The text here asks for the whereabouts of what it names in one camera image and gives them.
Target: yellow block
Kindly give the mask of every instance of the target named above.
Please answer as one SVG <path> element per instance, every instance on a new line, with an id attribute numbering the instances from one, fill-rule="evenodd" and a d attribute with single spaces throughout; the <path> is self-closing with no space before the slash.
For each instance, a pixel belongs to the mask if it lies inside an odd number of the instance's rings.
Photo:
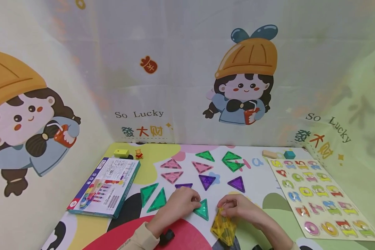
<path id="1" fill-rule="evenodd" d="M 129 150 L 127 150 L 127 149 L 117 149 L 117 150 L 114 151 L 114 156 L 115 157 L 127 158 L 129 156 Z"/>
<path id="2" fill-rule="evenodd" d="M 218 209 L 210 231 L 222 240 L 222 242 L 228 246 L 232 246 L 235 240 L 236 224 L 230 218 L 221 215 L 223 210 L 223 208 Z"/>

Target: green triangle tile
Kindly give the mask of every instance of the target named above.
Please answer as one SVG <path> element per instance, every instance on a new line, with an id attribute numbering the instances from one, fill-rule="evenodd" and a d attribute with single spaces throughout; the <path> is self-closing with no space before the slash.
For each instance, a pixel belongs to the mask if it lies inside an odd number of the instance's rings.
<path id="1" fill-rule="evenodd" d="M 147 201 L 150 199 L 150 196 L 153 194 L 154 190 L 156 190 L 157 186 L 158 186 L 158 182 L 140 189 L 140 198 L 142 199 L 142 207 L 146 205 Z"/>
<path id="2" fill-rule="evenodd" d="M 228 152 L 225 154 L 224 158 L 222 158 L 222 161 L 227 161 L 227 160 L 240 160 L 240 159 L 241 159 L 240 156 L 238 156 L 238 155 L 236 155 L 236 154 L 234 154 L 234 153 L 228 151 Z"/>
<path id="3" fill-rule="evenodd" d="M 202 200 L 201 202 L 201 207 L 196 208 L 193 210 L 193 213 L 197 214 L 201 218 L 205 219 L 208 221 L 208 207 L 207 207 L 207 199 Z"/>
<path id="4" fill-rule="evenodd" d="M 235 172 L 239 168 L 244 166 L 244 163 L 232 162 L 232 161 L 222 161 L 232 172 Z"/>
<path id="5" fill-rule="evenodd" d="M 209 160 L 209 161 L 212 161 L 212 162 L 215 162 L 214 158 L 212 157 L 210 151 L 204 151 L 204 152 L 201 152 L 201 153 L 197 153 L 196 156 L 198 157 L 201 157 L 203 159 L 206 159 L 206 160 Z"/>
<path id="6" fill-rule="evenodd" d="M 154 199 L 153 203 L 151 204 L 149 210 L 147 210 L 147 212 L 150 213 L 151 211 L 160 209 L 165 205 L 165 203 L 167 203 L 167 198 L 165 197 L 164 188 L 162 188 L 161 191 L 158 193 L 156 199 Z"/>

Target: black toy piece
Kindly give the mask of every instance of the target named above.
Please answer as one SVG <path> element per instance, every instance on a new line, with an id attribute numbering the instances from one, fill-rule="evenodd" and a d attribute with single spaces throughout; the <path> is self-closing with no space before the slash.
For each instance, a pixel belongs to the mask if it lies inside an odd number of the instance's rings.
<path id="1" fill-rule="evenodd" d="M 158 244 L 159 245 L 166 245 L 174 237 L 175 237 L 174 232 L 171 229 L 168 229 L 168 231 L 165 234 L 160 235 L 160 242 Z"/>
<path id="2" fill-rule="evenodd" d="M 252 250 L 262 250 L 262 248 L 260 247 L 260 245 L 256 245 Z"/>

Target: blue dress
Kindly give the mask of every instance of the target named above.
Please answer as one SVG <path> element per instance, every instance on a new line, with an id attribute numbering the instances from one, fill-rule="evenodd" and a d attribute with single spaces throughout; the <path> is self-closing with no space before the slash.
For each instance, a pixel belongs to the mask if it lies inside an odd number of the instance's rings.
<path id="1" fill-rule="evenodd" d="M 259 111 L 256 113 L 255 119 L 259 120 L 265 114 L 265 106 L 262 100 L 258 99 L 256 101 L 257 101 L 257 108 L 259 108 Z M 215 94 L 212 98 L 212 102 L 221 113 L 221 115 L 219 116 L 220 122 L 229 123 L 229 124 L 246 125 L 245 118 L 244 118 L 244 110 L 242 108 L 234 112 L 229 112 L 226 110 L 226 105 L 229 102 L 229 99 L 227 99 L 221 94 Z"/>

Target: product box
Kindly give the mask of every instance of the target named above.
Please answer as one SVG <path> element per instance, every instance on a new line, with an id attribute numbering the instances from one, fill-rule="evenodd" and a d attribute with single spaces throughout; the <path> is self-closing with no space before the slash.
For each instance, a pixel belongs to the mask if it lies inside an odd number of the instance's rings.
<path id="1" fill-rule="evenodd" d="M 139 167 L 138 160 L 103 158 L 67 211 L 116 219 Z"/>

